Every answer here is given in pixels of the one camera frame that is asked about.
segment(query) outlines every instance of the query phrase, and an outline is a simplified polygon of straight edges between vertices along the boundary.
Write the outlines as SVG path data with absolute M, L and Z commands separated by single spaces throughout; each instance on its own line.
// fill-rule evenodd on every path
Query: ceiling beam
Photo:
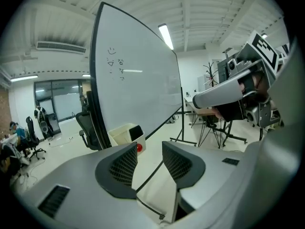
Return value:
M 90 24 L 94 24 L 95 20 L 95 15 L 59 0 L 27 0 L 21 7 L 37 9 L 46 8 L 52 9 L 52 11 L 57 10 L 59 12 L 69 12 L 70 15 L 73 14 L 75 18 L 86 21 Z
M 182 8 L 183 8 L 183 21 L 184 21 L 184 51 L 187 51 L 187 44 L 189 40 L 189 32 L 190 32 L 190 9 L 191 3 L 190 0 L 182 0 Z
M 236 17 L 234 18 L 233 22 L 230 24 L 227 31 L 222 35 L 221 39 L 219 40 L 219 43 L 221 44 L 221 47 L 226 47 L 228 43 L 228 39 L 230 38 L 231 33 L 235 31 L 235 29 L 240 25 L 242 22 L 244 16 L 248 13 L 250 10 L 252 4 L 255 2 L 255 0 L 245 0 L 243 6 L 238 11 Z

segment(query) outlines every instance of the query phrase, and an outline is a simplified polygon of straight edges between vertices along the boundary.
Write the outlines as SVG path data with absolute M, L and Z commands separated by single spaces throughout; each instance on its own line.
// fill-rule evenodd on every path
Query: vent grille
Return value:
M 163 162 L 175 182 L 184 177 L 192 168 L 192 163 L 189 159 L 169 148 L 163 149 Z
M 38 209 L 51 218 L 54 218 L 69 190 L 67 187 L 56 186 L 39 205 Z
M 77 53 L 85 53 L 86 49 L 83 47 L 78 47 L 71 44 L 64 43 L 54 43 L 54 42 L 38 42 L 37 47 L 38 50 L 57 50 L 57 51 L 69 51 L 69 52 L 77 52 Z
M 137 149 L 132 148 L 123 156 L 114 160 L 109 170 L 114 179 L 131 187 L 133 173 L 138 163 L 137 156 Z

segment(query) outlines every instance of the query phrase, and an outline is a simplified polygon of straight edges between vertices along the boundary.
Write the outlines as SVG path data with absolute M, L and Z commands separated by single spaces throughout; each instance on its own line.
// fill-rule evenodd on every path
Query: whiteboard stand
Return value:
M 182 87 L 181 87 L 181 100 L 182 100 L 182 103 L 183 103 L 183 91 L 182 91 Z M 197 143 L 190 142 L 190 141 L 185 141 L 185 139 L 184 139 L 184 104 L 182 104 L 182 114 L 181 115 L 182 115 L 182 128 L 181 128 L 181 131 L 179 132 L 179 135 L 177 136 L 177 138 L 170 137 L 170 140 L 171 141 L 175 140 L 175 142 L 179 141 L 179 142 L 183 142 L 183 143 L 194 144 L 194 146 L 196 146 Z

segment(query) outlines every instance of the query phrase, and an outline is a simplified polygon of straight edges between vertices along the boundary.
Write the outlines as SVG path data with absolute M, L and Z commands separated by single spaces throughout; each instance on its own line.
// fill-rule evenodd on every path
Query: whiteboard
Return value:
M 132 123 L 148 137 L 182 106 L 176 54 L 138 20 L 103 2 L 92 34 L 90 75 L 107 132 Z
M 47 115 L 54 113 L 51 99 L 39 102 L 39 104 L 47 112 Z
M 81 112 L 80 94 L 64 94 L 54 96 L 54 106 L 58 120 L 76 115 Z

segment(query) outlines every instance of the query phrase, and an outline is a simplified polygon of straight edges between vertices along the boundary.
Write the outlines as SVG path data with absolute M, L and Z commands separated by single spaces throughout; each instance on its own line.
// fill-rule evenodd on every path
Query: floor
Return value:
M 162 161 L 162 141 L 169 141 L 170 137 L 178 136 L 182 126 L 181 115 L 178 116 L 179 119 L 176 123 L 163 125 L 146 141 L 146 150 L 138 156 L 138 165 L 134 172 L 132 188 L 137 189 Z M 192 115 L 185 115 L 184 139 L 198 142 L 201 125 L 194 125 L 191 128 L 189 125 L 191 121 Z M 209 129 L 206 128 L 204 136 L 208 133 L 208 130 Z M 231 134 L 245 137 L 247 138 L 247 142 L 251 143 L 258 141 L 259 128 L 257 126 L 252 127 L 246 120 L 234 121 Z M 225 147 L 221 147 L 221 149 L 225 151 L 244 152 L 247 147 L 243 141 L 231 138 L 228 138 L 225 145 Z M 41 142 L 39 147 L 47 151 L 47 153 L 39 154 L 39 157 L 45 157 L 45 160 L 33 158 L 31 164 L 26 169 L 30 175 L 29 178 L 20 177 L 12 185 L 12 189 L 21 194 L 21 196 L 23 192 L 30 189 L 35 183 L 65 161 L 94 152 L 86 148 L 81 137 L 77 133 L 71 136 L 58 134 L 50 142 Z M 217 141 L 212 131 L 208 134 L 206 140 L 199 148 L 218 148 Z M 164 213 L 166 215 L 166 221 L 172 221 L 175 194 L 175 182 L 171 178 L 166 167 L 162 165 L 150 182 L 138 193 L 138 197 L 155 210 Z M 143 208 L 143 211 L 153 221 L 160 223 L 158 215 L 154 214 L 140 203 L 139 206 Z

